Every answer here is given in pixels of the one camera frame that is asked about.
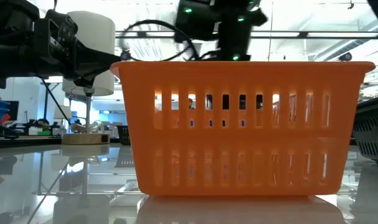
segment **black mesh crate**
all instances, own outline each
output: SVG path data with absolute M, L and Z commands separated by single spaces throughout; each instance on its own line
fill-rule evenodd
M 378 162 L 378 98 L 358 104 L 353 136 L 362 156 Z
M 120 142 L 122 145 L 130 146 L 131 139 L 129 138 L 129 131 L 127 125 L 117 126 L 118 128 L 118 135 L 120 137 Z

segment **metal rod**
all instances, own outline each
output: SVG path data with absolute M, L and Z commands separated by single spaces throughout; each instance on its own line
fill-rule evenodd
M 45 85 L 46 89 L 49 91 L 49 94 L 50 96 L 52 97 L 54 103 L 56 104 L 56 106 L 58 107 L 58 109 L 60 110 L 60 112 L 63 114 L 63 117 L 67 120 L 67 122 L 69 123 L 69 126 L 71 126 L 71 122 L 70 120 L 68 119 L 68 117 L 65 115 L 64 111 L 62 110 L 62 108 L 60 107 L 59 103 L 57 102 L 56 98 L 54 97 L 53 93 L 49 90 L 49 86 L 46 84 L 45 80 L 43 78 L 40 78 L 42 80 L 42 83 Z
M 32 212 L 31 216 L 29 217 L 28 219 L 28 222 L 27 224 L 30 224 L 32 219 L 34 219 L 34 216 L 35 214 L 38 212 L 40 206 L 42 205 L 42 203 L 45 201 L 46 197 L 49 196 L 51 194 L 51 190 L 52 188 L 54 187 L 54 185 L 56 185 L 57 181 L 60 179 L 60 177 L 63 175 L 64 171 L 66 170 L 67 166 L 68 166 L 68 162 L 65 164 L 65 166 L 63 167 L 63 169 L 61 170 L 61 172 L 58 174 L 58 176 L 56 177 L 56 179 L 53 181 L 53 184 L 50 186 L 49 190 L 46 192 L 46 194 L 44 194 L 44 197 L 42 198 L 42 200 L 39 202 L 39 204 L 36 206 L 34 212 Z
M 91 95 L 87 95 L 87 118 L 86 118 L 86 121 L 87 121 L 87 133 L 90 132 L 90 104 L 92 102 L 92 96 Z
M 109 174 L 106 174 L 106 173 L 89 173 L 88 175 L 133 175 L 133 176 L 136 176 L 136 174 L 120 174 L 120 173 L 109 173 Z
M 46 119 L 46 116 L 47 116 L 47 100 L 49 98 L 49 89 L 46 88 L 46 94 L 45 94 L 45 108 L 44 108 L 44 119 Z
M 173 36 L 172 37 L 165 37 L 165 36 L 146 36 L 146 37 L 138 37 L 138 36 L 135 36 L 135 37 L 122 37 L 122 36 L 117 36 L 115 37 L 116 39 L 171 39 L 173 40 Z M 273 40 L 378 40 L 378 36 L 376 37 L 357 37 L 357 36 L 347 36 L 347 37 L 315 37 L 315 36 L 312 36 L 312 37 L 309 37 L 309 36 L 293 36 L 293 37 L 288 37 L 288 36 L 279 36 L 279 35 L 276 35 L 276 36 L 251 36 L 250 39 L 273 39 Z
M 83 161 L 82 195 L 88 194 L 88 158 Z
M 117 30 L 115 31 L 116 34 L 119 34 L 119 33 L 122 33 L 122 32 L 125 32 L 123 30 Z M 137 33 L 137 32 L 146 32 L 146 33 L 152 33 L 152 34 L 168 34 L 168 33 L 173 33 L 172 31 L 163 31 L 163 30 L 146 30 L 146 31 L 126 31 L 125 33 L 129 34 L 134 34 L 134 33 Z M 310 34 L 314 34 L 314 33 L 327 33 L 327 34 L 374 34 L 374 33 L 378 33 L 378 31 L 376 32 L 372 32 L 372 31 L 328 31 L 328 30 L 312 30 L 312 31 L 306 31 L 306 30 L 257 30 L 257 31 L 252 31 L 251 34 L 256 34 L 256 33 L 299 33 L 299 32 L 307 32 L 307 33 L 310 33 Z
M 38 179 L 38 193 L 42 191 L 42 170 L 44 168 L 44 153 L 40 153 L 39 162 L 39 179 Z
M 49 190 L 49 189 L 44 185 L 44 183 L 41 182 L 40 184 L 41 184 L 41 186 L 43 186 L 43 188 L 45 188 L 46 191 Z
M 46 193 L 41 192 L 37 194 L 37 192 L 33 192 L 33 194 L 38 195 L 38 196 L 43 196 Z M 70 195 L 79 195 L 80 193 L 77 193 L 75 191 L 57 191 L 57 192 L 50 192 L 47 194 L 48 196 L 58 196 L 60 194 L 70 194 Z M 139 191 L 132 191 L 132 192 L 110 192 L 110 191 L 104 191 L 104 192 L 88 192 L 87 195 L 146 195 L 142 192 Z

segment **metal frame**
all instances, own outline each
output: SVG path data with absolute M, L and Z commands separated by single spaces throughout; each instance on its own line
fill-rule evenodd
M 173 39 L 171 31 L 123 31 L 115 32 L 116 39 Z M 334 40 L 378 40 L 378 32 L 359 31 L 290 31 L 290 30 L 257 30 L 251 32 L 251 39 L 334 39 Z
M 55 86 L 53 86 L 52 89 L 50 89 L 51 91 L 53 91 L 56 87 L 58 87 L 60 84 L 59 83 L 55 83 Z M 44 119 L 46 119 L 46 116 L 47 116 L 47 102 L 48 102 L 48 99 L 49 99 L 49 91 L 47 90 L 46 88 L 46 94 L 45 94 L 45 108 L 44 108 Z

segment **white wall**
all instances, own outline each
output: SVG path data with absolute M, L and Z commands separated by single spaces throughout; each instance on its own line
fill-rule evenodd
M 99 114 L 99 118 L 101 121 L 109 121 L 109 122 L 122 122 L 123 125 L 127 125 L 128 122 L 126 121 L 126 113 L 110 113 L 110 114 Z
M 8 78 L 6 89 L 0 89 L 0 97 L 7 101 L 19 101 L 18 123 L 26 122 L 28 119 L 36 119 L 38 116 L 39 89 L 41 80 L 35 77 Z
M 0 89 L 2 100 L 19 101 L 18 123 L 26 122 L 25 111 L 28 119 L 41 119 L 44 117 L 46 88 L 41 83 L 42 81 L 36 77 L 8 78 L 6 80 L 6 89 Z M 62 86 L 55 87 L 52 93 L 57 102 L 63 105 L 65 93 L 62 90 Z M 47 120 L 52 124 L 56 104 L 50 95 L 47 102 Z

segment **reflective table surface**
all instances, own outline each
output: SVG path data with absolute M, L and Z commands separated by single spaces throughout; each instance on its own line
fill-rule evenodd
M 156 198 L 129 146 L 0 149 L 0 223 L 378 223 L 378 165 L 351 146 L 334 195 Z

